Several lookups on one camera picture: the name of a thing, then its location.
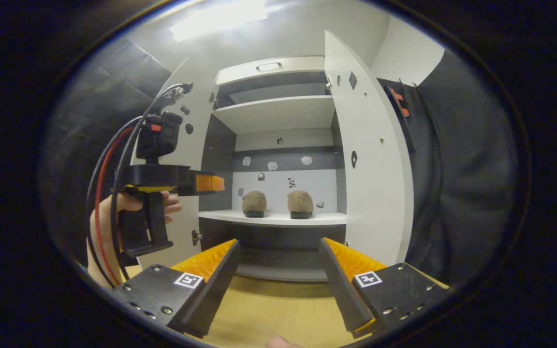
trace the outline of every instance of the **black curtain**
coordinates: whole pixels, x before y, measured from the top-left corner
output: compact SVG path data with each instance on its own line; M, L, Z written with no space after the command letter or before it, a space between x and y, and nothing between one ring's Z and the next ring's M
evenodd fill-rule
M448 284L466 282L493 256L513 208L518 159L508 114L448 50L418 88L378 80L404 97L416 148L406 261Z

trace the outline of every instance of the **gray wall panel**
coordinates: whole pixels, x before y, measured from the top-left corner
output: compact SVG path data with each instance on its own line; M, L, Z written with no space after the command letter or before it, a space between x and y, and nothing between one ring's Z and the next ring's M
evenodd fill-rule
M232 208L232 161L236 148L236 134L216 116L210 116L205 136L201 170L214 172L225 179L225 191L199 196L199 211L216 211Z
M337 112L332 119L332 141L334 141L333 154L337 169L337 211L347 214L347 184L345 183L345 161L343 160L343 141L341 130L338 126Z

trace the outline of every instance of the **ceiling light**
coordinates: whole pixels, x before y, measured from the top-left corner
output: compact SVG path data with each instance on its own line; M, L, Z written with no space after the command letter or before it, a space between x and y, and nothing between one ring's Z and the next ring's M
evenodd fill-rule
M179 42L225 29L232 29L244 23L265 20L267 12L264 0L238 0L222 6L196 11L172 26L175 39Z

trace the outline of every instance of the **drawer handle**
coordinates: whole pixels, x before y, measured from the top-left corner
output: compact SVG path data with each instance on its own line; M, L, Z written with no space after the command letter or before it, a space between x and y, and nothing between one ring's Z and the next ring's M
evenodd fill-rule
M272 65L276 65L276 68L272 67L268 67L268 68L262 68L262 66L272 66ZM255 69L257 69L257 71L271 71L271 70L277 70L283 67L283 64L281 64L280 62L269 62L268 64L261 64L258 65Z

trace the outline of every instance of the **shelf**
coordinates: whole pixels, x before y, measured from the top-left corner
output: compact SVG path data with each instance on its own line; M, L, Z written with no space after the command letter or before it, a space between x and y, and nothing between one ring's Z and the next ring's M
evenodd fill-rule
M330 128L332 95L310 95L252 101L214 110L214 116L236 134Z
M240 210L204 211L199 212L200 218L231 221L245 225L275 226L275 227L314 227L328 225L345 225L347 216L340 212L321 213L310 218L291 218L290 214L265 212L264 217L246 217Z
M323 71L324 59L322 56L310 57L284 57L264 59L261 61L246 62L222 69L216 77L216 84L223 86L234 82L251 79L254 77L271 76L283 73L302 73Z
M287 269L240 264L238 275L269 280L287 280L290 282L327 282L323 269Z

